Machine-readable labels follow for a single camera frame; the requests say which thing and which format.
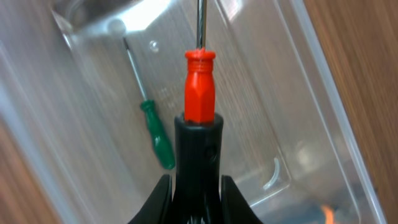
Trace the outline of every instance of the green screwdriver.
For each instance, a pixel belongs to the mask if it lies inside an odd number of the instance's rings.
[[[144,100],[141,103],[140,107],[141,110],[145,113],[147,129],[150,132],[155,154],[164,169],[173,169],[175,166],[175,159],[172,144],[167,137],[166,132],[164,131],[163,124],[159,119],[159,116],[156,113],[155,101],[148,100],[147,98],[144,85],[141,82],[137,66],[134,63],[133,55],[125,37],[123,38],[123,42],[126,48],[127,55],[129,56],[131,67],[136,76],[142,98]]]

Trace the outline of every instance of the transparent bin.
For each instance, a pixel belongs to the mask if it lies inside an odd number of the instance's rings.
[[[41,63],[53,63],[46,74],[59,69],[61,78],[36,80],[41,95],[14,88],[29,81],[18,50],[2,46],[9,103],[25,108],[16,118],[3,113],[63,222],[126,223],[166,171],[152,152],[122,37],[174,140],[197,2],[60,1],[50,9],[60,32],[46,34],[56,41]],[[321,223],[312,217],[327,209],[340,223],[385,223],[303,2],[209,0],[207,19],[225,122],[221,174],[256,215]]]

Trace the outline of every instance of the metal rod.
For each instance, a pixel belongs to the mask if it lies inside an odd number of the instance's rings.
[[[134,63],[134,59],[132,57],[132,53],[131,53],[129,44],[127,43],[127,40],[126,40],[125,37],[123,37],[123,42],[124,42],[124,46],[126,48],[127,55],[129,56],[129,59],[130,59],[131,67],[132,67],[132,69],[134,71],[134,74],[136,76],[136,80],[137,80],[137,83],[138,83],[139,90],[141,91],[142,98],[144,99],[144,101],[146,101],[146,100],[148,100],[147,93],[145,92],[144,85],[141,82],[137,65]]]
[[[197,48],[202,49],[206,46],[206,11],[207,0],[198,0],[198,20],[197,20]]]

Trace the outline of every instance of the green screwdriver handle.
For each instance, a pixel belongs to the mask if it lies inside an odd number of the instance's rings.
[[[173,169],[175,166],[173,147],[156,113],[155,101],[146,100],[140,107],[145,113],[147,129],[150,132],[156,156],[164,169]]]

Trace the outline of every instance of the black cylinder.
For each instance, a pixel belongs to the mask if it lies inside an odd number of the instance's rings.
[[[215,114],[212,123],[174,119],[177,176],[168,223],[222,223],[220,196],[221,138],[223,118]]]

